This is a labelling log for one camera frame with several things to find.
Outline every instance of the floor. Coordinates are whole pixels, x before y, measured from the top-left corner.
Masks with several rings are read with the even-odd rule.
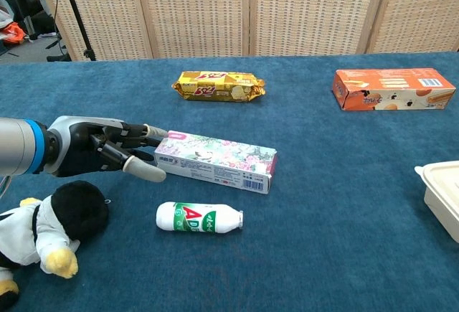
[[[55,37],[39,38],[33,42],[25,40],[22,44],[12,47],[9,51],[0,55],[0,65],[23,62],[46,62],[47,56],[61,55],[58,45],[46,49],[55,40]]]

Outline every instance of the robotic hand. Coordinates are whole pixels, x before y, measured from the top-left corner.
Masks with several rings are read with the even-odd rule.
[[[33,120],[0,118],[0,176],[57,177],[123,170],[154,182],[166,172],[145,161],[154,157],[135,148],[157,147],[167,132],[147,124],[112,118],[61,116],[47,128]]]

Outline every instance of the blue tablecloth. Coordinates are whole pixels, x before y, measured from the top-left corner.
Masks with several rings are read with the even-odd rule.
[[[71,280],[15,275],[14,311],[454,311],[459,244],[423,202],[416,165],[459,158],[459,101],[445,110],[342,111],[335,70],[434,67],[459,85],[459,55],[238,57],[2,65],[0,115],[120,118],[278,150],[268,195],[181,176],[19,176],[1,209],[85,179],[111,200],[107,230],[77,251]],[[253,72],[251,103],[183,100],[184,70]],[[164,232],[165,201],[243,209],[225,235]]]

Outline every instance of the green label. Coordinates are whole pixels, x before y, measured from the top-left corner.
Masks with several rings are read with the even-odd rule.
[[[192,203],[175,203],[174,230],[186,232],[215,232],[215,214],[209,212],[203,217]]]
[[[215,214],[215,211],[207,213],[202,220],[202,229],[205,232],[215,232]]]

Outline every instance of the stuffed penguin toy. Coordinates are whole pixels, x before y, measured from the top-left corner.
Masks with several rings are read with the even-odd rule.
[[[19,297],[13,270],[40,262],[45,273],[71,278],[78,271],[80,242],[107,223],[105,197],[86,181],[62,185],[43,201],[22,200],[19,208],[0,214],[0,311]]]

